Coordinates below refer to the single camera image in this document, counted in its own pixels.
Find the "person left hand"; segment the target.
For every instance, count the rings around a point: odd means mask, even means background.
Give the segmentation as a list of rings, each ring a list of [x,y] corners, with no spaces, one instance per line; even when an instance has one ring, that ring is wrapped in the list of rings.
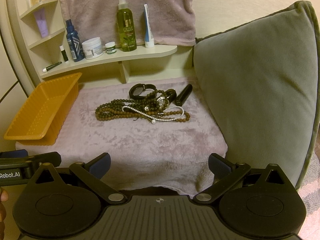
[[[9,199],[9,195],[7,191],[5,191],[5,189],[1,187],[1,200],[0,200],[0,238],[1,240],[4,239],[4,229],[5,229],[4,220],[7,216],[7,212],[3,203],[6,202],[8,199]]]

